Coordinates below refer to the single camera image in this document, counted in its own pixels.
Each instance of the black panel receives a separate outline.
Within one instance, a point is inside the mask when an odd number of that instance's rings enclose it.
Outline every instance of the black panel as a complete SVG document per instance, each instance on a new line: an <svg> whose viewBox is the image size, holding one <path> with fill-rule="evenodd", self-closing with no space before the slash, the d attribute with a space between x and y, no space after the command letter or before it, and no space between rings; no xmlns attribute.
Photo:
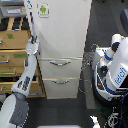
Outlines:
<svg viewBox="0 0 128 128"><path fill-rule="evenodd" d="M26 79L25 79L25 81L24 81L23 88L22 88L24 91L27 90L29 81L30 81L30 78L26 76Z"/></svg>

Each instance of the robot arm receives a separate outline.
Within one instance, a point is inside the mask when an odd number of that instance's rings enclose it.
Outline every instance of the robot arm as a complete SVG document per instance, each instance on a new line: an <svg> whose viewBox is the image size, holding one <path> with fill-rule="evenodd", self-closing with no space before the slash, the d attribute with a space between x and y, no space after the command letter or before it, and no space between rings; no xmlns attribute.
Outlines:
<svg viewBox="0 0 128 128"><path fill-rule="evenodd" d="M28 116L28 104L25 101L29 95L31 82L36 70L37 60L36 53L38 51L39 42L35 33L32 13L31 21L33 26L33 36L28 40L26 52L29 55L24 61L24 73L21 78L12 85L12 95L7 97L0 112L1 128L22 128Z"/></svg>

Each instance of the cable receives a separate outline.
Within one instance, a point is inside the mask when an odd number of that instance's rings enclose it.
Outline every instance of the cable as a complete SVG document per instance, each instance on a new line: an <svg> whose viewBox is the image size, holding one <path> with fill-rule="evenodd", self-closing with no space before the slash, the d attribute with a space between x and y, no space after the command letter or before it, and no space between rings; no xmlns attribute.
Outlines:
<svg viewBox="0 0 128 128"><path fill-rule="evenodd" d="M115 108L116 107L113 107L112 114L108 117L107 121L105 122L104 128L106 128L107 124L109 125L109 127L114 128L114 126L118 123L118 113L114 112Z"/></svg>
<svg viewBox="0 0 128 128"><path fill-rule="evenodd" d="M97 0L99 3L103 4L106 2L106 0Z"/></svg>
<svg viewBox="0 0 128 128"><path fill-rule="evenodd" d="M82 91L81 90L81 88L80 88L80 86L78 87L79 88L79 91L80 92L82 92L82 93L88 93L88 92L90 92L91 91L91 89L92 89L92 83L89 81L89 80L84 80L85 82L89 82L90 83L90 85L91 85L91 87L90 87L90 89L89 90L87 90L87 91Z"/></svg>
<svg viewBox="0 0 128 128"><path fill-rule="evenodd" d="M96 46L96 48L99 48L99 46L98 46L97 44L93 44L93 45L91 46L91 51L92 51L92 52L95 52L95 51L92 49L93 46Z"/></svg>
<svg viewBox="0 0 128 128"><path fill-rule="evenodd" d="M122 107L123 107L124 99L125 99L125 96L127 93L128 93L128 91L125 92L122 103L121 103L121 118L120 118L120 122L119 122L119 128L120 128L121 122L122 122Z"/></svg>

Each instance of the blue logo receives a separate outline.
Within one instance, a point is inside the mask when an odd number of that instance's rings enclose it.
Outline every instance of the blue logo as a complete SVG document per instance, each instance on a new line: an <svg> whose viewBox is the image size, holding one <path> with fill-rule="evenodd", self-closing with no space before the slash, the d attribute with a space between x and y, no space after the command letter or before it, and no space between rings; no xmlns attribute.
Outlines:
<svg viewBox="0 0 128 128"><path fill-rule="evenodd" d="M118 85L122 82L122 80L123 80L123 78L124 78L126 72L127 72L127 71L126 71L124 68L120 68L120 72L119 72L119 74L117 75L117 78L114 79L115 82L116 82Z"/></svg>

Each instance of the white robot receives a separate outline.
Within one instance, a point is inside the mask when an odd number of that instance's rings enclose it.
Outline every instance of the white robot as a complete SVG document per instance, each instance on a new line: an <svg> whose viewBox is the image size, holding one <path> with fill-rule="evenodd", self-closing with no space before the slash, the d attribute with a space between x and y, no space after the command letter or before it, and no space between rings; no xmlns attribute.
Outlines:
<svg viewBox="0 0 128 128"><path fill-rule="evenodd" d="M128 33L128 10L120 19ZM112 36L111 47L96 48L94 70L94 94L104 103L115 105L128 93L128 37Z"/></svg>

